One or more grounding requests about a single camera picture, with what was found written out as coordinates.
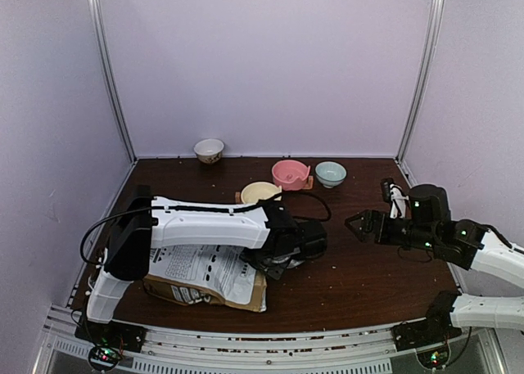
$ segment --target black cable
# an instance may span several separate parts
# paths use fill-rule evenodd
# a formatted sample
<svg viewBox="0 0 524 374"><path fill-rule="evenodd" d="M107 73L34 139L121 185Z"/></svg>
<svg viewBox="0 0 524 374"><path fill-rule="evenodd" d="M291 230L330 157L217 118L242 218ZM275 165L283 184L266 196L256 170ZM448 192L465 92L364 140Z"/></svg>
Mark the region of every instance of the black cable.
<svg viewBox="0 0 524 374"><path fill-rule="evenodd" d="M510 250L513 248L513 245L508 241L508 239L505 238L505 236L499 232L499 230L495 227L493 227L492 225L489 225L489 224L483 224L482 227L487 227L489 228L491 231L493 231L495 233L495 235L499 238L500 241L503 242L503 244L508 247Z"/></svg>
<svg viewBox="0 0 524 374"><path fill-rule="evenodd" d="M403 218L405 216L405 214L402 214L402 210L400 210L400 206L399 206L399 204L396 203L395 200L393 200L393 205L395 205L396 211L399 212L399 217Z"/></svg>
<svg viewBox="0 0 524 374"><path fill-rule="evenodd" d="M295 216L295 215L293 215L294 219L305 220L305 221L320 221L322 223L325 223L325 222L331 220L331 217L332 217L331 209L329 208L328 203L323 198L321 198L320 196L316 196L315 194L313 194L311 192L286 192L286 195L295 195L295 194L314 198L315 200L317 200L318 202L320 202L322 204L322 206L326 210L326 214L327 215L326 215L326 217L324 217L322 219L317 219L315 217L305 217L305 216Z"/></svg>
<svg viewBox="0 0 524 374"><path fill-rule="evenodd" d="M80 257L82 258L82 260L86 264L99 265L98 262L89 260L85 256L85 254L84 254L85 242L89 238L89 235L91 235L91 233L96 228L98 228L99 226L101 226L104 223L107 223L108 221L119 219L120 217L123 217L123 216L127 216L127 215L130 215L130 214L137 214L137 213L147 212L149 210L154 210L154 209L164 209L164 207L163 206L150 206L148 208L140 208L140 209L135 209L135 210L128 210L128 211L125 211L125 212L122 212L122 213L118 213L118 214L113 214L112 216L108 216L108 217L105 217L105 218L103 218L101 220L98 220L91 227L89 227L89 229L85 232L84 237L82 238L82 241L80 242Z"/></svg>
<svg viewBox="0 0 524 374"><path fill-rule="evenodd" d="M469 327L469 332L468 332L468 338L466 339L466 342L464 343L464 347L462 347L462 349L460 350L460 352L458 353L458 355L455 357L455 359L453 359L453 362L450 362L450 363L447 363L445 365L445 368L448 368L449 366L451 366L452 364L456 364L456 362L460 359L460 357L464 354L464 352L466 351L466 348L468 347L468 344L469 344L469 339L471 339L472 337L472 327Z"/></svg>
<svg viewBox="0 0 524 374"><path fill-rule="evenodd" d="M405 249L403 246L399 246L399 248L396 251L396 254L399 256L399 258L403 259L404 261L417 262L419 264L428 264L428 263L430 263L433 260L433 258L429 255L429 253L427 251L425 251L426 254L427 254L427 259L420 260L420 259L412 259L412 258L408 258L408 257L403 257L402 255L400 255L400 251L401 250L404 250L404 251L409 251L409 250Z"/></svg>

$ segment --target lavender wall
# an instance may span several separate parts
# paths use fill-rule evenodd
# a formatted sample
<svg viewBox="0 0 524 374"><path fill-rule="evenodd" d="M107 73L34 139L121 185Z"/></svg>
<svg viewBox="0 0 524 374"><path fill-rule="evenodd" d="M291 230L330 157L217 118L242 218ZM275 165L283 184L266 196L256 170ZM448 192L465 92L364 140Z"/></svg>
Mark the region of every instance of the lavender wall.
<svg viewBox="0 0 524 374"><path fill-rule="evenodd" d="M522 2L446 0L431 77L406 157L418 182L446 188L455 219L491 223L521 245ZM473 271L462 272L462 277L473 294L524 295L494 277ZM516 337L522 352L522 337ZM510 364L514 372L522 372L522 363Z"/></svg>
<svg viewBox="0 0 524 374"><path fill-rule="evenodd" d="M0 0L0 371L27 372L129 164L87 0Z"/></svg>
<svg viewBox="0 0 524 374"><path fill-rule="evenodd" d="M140 156L394 155L431 0L101 0Z"/></svg>

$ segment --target wooden table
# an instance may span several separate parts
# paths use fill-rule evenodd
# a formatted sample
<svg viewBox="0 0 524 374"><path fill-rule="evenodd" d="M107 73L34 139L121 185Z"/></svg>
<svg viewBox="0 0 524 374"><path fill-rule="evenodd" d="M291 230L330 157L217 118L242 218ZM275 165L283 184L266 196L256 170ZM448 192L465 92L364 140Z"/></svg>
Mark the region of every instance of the wooden table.
<svg viewBox="0 0 524 374"><path fill-rule="evenodd" d="M235 192L255 181L272 181L271 167L279 159L223 159L207 166L194 159L141 160L122 196L136 184L148 184L154 195L181 201L233 203ZM301 159L314 166L322 159ZM197 304L182 307L149 296L135 282L121 300L115 318L142 324L195 331L298 332L339 330L401 322L425 315L439 291L455 290L446 263L420 264L400 259L396 247L364 244L344 226L344 220L365 209L388 210L379 183L393 177L407 188L393 160L341 159L348 176L333 189L318 182L311 192L332 209L327 253L315 261L287 270L281 280L268 280L265 313ZM314 199L285 200L293 214L322 217ZM411 259L426 259L409 252ZM88 267L74 306L81 305Z"/></svg>

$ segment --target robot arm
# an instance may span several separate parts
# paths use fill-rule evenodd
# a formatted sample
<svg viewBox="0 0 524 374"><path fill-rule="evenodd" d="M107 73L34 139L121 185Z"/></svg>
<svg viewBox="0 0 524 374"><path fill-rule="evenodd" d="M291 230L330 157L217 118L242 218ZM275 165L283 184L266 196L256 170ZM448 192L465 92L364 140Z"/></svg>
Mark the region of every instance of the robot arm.
<svg viewBox="0 0 524 374"><path fill-rule="evenodd" d="M173 201L138 187L126 215L111 228L100 272L88 299L87 319L108 323L134 281L149 272L150 255L175 245L243 247L242 258L279 279L292 261L316 259L326 250L319 221L298 223L279 201L213 205Z"/></svg>
<svg viewBox="0 0 524 374"><path fill-rule="evenodd" d="M425 250L435 259L489 273L524 288L524 248L508 242L492 226L467 219L452 221L443 188L429 184L413 187L405 201L411 209L411 219L403 219L402 214L396 217L393 210L397 206L384 195L387 188L390 192L395 188L392 180L382 181L384 200L391 203L389 215L366 210L346 220L346 226L359 240L374 237L377 244ZM460 327L524 331L524 298L441 292L428 309L426 319L400 324L392 331L397 349L402 350L458 336Z"/></svg>

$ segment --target small cup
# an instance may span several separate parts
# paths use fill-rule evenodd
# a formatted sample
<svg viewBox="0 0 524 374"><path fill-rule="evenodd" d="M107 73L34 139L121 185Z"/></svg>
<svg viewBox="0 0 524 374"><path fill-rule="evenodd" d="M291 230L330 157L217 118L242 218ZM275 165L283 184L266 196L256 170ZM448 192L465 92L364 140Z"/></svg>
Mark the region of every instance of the small cup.
<svg viewBox="0 0 524 374"><path fill-rule="evenodd" d="M205 139L193 148L196 157L204 164L214 164L222 158L224 143L219 139Z"/></svg>
<svg viewBox="0 0 524 374"><path fill-rule="evenodd" d="M253 182L244 187L240 193L240 200L242 204L256 204L259 200L267 200L279 192L282 192L282 188L269 182Z"/></svg>
<svg viewBox="0 0 524 374"><path fill-rule="evenodd" d="M296 160L282 160L272 168L273 181L286 191L298 191L308 182L310 167Z"/></svg>
<svg viewBox="0 0 524 374"><path fill-rule="evenodd" d="M326 188L338 186L346 178L346 169L333 161L324 161L314 169L317 179Z"/></svg>

